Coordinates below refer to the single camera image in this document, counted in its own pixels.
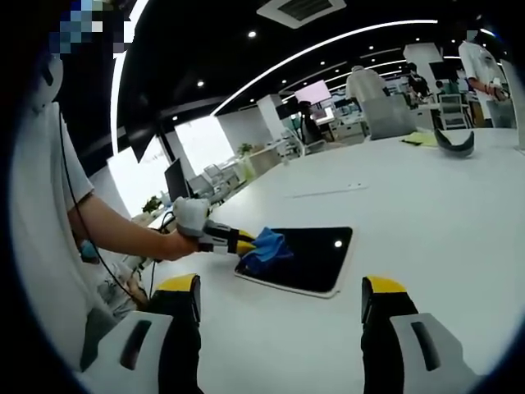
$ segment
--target black cable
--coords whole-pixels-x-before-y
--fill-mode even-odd
[[[162,218],[161,226],[159,228],[159,231],[162,232],[164,230],[164,221],[166,220],[167,216],[171,215],[175,217],[175,214],[173,211],[169,211],[164,213],[164,218]],[[153,261],[153,266],[151,268],[151,282],[149,283],[149,295],[148,298],[151,300],[151,293],[153,293],[153,279],[155,278],[155,266],[157,265],[157,260]]]
[[[71,193],[71,198],[73,199],[73,204],[75,205],[76,213],[79,215],[80,222],[82,223],[82,227],[85,230],[85,234],[88,237],[88,241],[91,242],[93,245],[95,251],[97,252],[97,256],[100,259],[100,262],[105,267],[107,272],[111,275],[115,283],[137,304],[142,305],[142,302],[138,300],[137,298],[133,297],[131,293],[129,293],[124,286],[118,281],[116,276],[112,273],[112,270],[109,269],[109,267],[106,265],[106,262],[104,261],[103,257],[100,255],[100,252],[98,252],[98,247],[94,244],[91,235],[89,234],[88,227],[85,224],[84,218],[82,218],[82,214],[80,213],[79,205],[76,201],[75,194],[73,193],[73,187],[71,186],[71,179],[69,177],[69,171],[67,169],[67,162],[66,162],[66,151],[64,149],[64,135],[62,134],[62,113],[60,111],[60,108],[58,109],[58,127],[60,130],[60,144],[62,146],[62,160],[64,162],[64,170],[66,171],[66,178],[67,178],[67,185],[69,186],[69,191]]]

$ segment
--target ceiling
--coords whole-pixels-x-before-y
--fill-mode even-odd
[[[126,55],[118,103],[118,125],[139,128],[160,117],[172,130],[174,123],[209,115],[253,78],[326,39],[392,21],[448,20],[451,7],[455,7],[456,11],[457,7],[462,7],[462,12],[475,11],[474,7],[466,7],[465,1],[444,0],[434,2],[434,6],[428,2],[403,0],[388,3],[376,0],[345,1],[347,7],[343,10],[293,30],[259,16],[256,11],[264,2],[149,0]],[[257,34],[252,39],[248,37],[250,31]],[[355,64],[373,66],[402,60],[402,48],[405,44],[415,43],[416,38],[420,42],[434,42],[443,47],[445,55],[458,55],[461,37],[445,25],[404,25],[368,31],[340,39],[285,64],[246,89],[218,115],[254,105],[251,100],[256,102],[284,88],[285,92],[293,92],[303,87],[304,83],[334,78],[349,72]],[[498,57],[502,52],[500,45],[490,36],[483,39],[487,48]],[[399,50],[377,53],[396,48]],[[361,58],[372,53],[377,54]],[[76,127],[71,127],[68,122],[71,138],[83,164],[92,170],[103,166],[111,155],[108,146],[111,144],[108,139],[108,106],[112,62],[99,68],[104,73],[103,87],[90,88],[94,84],[89,80],[83,84],[83,89],[92,91],[85,95],[84,102],[93,104],[97,109],[90,109],[88,121],[85,121],[83,113],[83,120],[77,119]],[[399,70],[399,64],[376,68],[380,74],[396,70]],[[198,87],[200,80],[204,84]],[[345,78],[339,78],[327,84],[332,88],[344,82]],[[285,92],[283,98],[290,95]],[[175,122],[172,120],[174,114],[177,115]],[[93,149],[96,141],[98,149]]]

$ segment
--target white pillar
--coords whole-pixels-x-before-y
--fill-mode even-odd
[[[418,66],[418,74],[425,78],[428,89],[432,93],[440,93],[436,87],[436,78],[430,68],[430,63],[443,62],[443,57],[434,43],[410,44],[404,47],[403,56],[407,63],[414,63]]]
[[[282,124],[276,110],[277,106],[282,105],[281,98],[276,94],[269,94],[258,100],[257,105],[261,111],[262,119],[264,119],[268,130],[272,134],[272,138],[274,140],[282,138],[285,125]]]

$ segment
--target white table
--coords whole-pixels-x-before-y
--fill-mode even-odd
[[[454,139],[468,131],[455,131]],[[403,283],[489,373],[525,306],[525,156],[516,130],[476,129],[469,159],[438,149],[373,141],[279,165],[228,200],[213,220],[258,234],[269,227],[351,226],[354,253],[330,300],[279,291],[233,275],[236,257],[194,254],[157,266],[155,283],[202,279],[199,384],[205,392],[359,393],[363,390],[361,280]],[[286,198],[310,184],[366,189]],[[147,274],[144,280],[148,286]]]

